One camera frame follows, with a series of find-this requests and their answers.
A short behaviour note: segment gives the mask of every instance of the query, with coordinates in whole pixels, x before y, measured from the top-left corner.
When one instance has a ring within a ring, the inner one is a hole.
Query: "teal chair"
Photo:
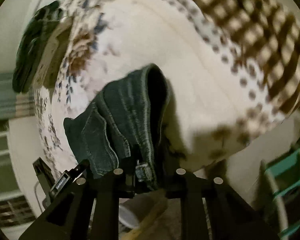
[[[283,197],[293,189],[300,187],[300,148],[289,156],[274,163],[261,163],[265,178],[271,188],[272,204],[276,206],[279,219],[279,236],[288,239],[300,227],[300,221],[289,225]]]

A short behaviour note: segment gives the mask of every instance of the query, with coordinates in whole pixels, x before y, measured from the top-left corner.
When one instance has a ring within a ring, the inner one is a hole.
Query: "cable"
[[[248,188],[248,190],[246,190],[245,191],[245,193],[248,193],[252,188],[253,188],[253,186],[257,183],[257,181],[259,180],[259,177],[260,177],[260,175],[257,177],[257,179],[254,181],[254,183],[251,185],[251,187],[250,188]]]
[[[35,194],[35,198],[37,199],[40,211],[41,211],[41,213],[43,213],[43,210],[41,208],[40,201],[39,201],[39,198],[38,198],[38,195],[37,195],[37,186],[38,185],[39,185],[39,182],[37,181],[37,183],[34,185],[34,194]]]

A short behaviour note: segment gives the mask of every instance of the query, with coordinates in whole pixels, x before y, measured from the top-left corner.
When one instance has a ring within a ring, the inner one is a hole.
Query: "white wall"
[[[2,232],[6,235],[9,240],[18,240],[23,232],[32,224],[26,223],[21,226],[14,226],[9,228],[1,228]]]
[[[300,113],[254,140],[247,148],[227,160],[227,178],[233,189],[253,206],[259,182],[260,162],[267,163],[290,149],[299,138]]]
[[[10,119],[8,144],[18,186],[37,217],[41,214],[41,211],[34,194],[34,186],[38,179],[32,163],[39,157],[45,160],[37,127],[37,118],[31,116]],[[40,203],[42,203],[45,194],[40,185],[37,186],[37,194]]]
[[[0,7],[0,73],[12,72],[20,30],[31,0],[5,0]]]

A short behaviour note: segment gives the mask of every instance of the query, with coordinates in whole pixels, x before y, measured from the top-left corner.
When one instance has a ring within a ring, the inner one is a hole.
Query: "jeans pocket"
[[[92,171],[105,175],[119,167],[118,157],[107,136],[106,120],[94,105],[81,132]]]

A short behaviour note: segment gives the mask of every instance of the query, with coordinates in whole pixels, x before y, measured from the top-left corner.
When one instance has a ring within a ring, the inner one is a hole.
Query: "folded towel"
[[[65,118],[66,136],[77,161],[90,161],[94,176],[122,167],[128,157],[139,181],[158,186],[156,159],[169,89],[150,64],[107,84],[75,119]]]
[[[18,48],[13,73],[12,88],[15,92],[28,92],[46,43],[62,15],[59,2],[54,1],[39,9],[27,25]]]

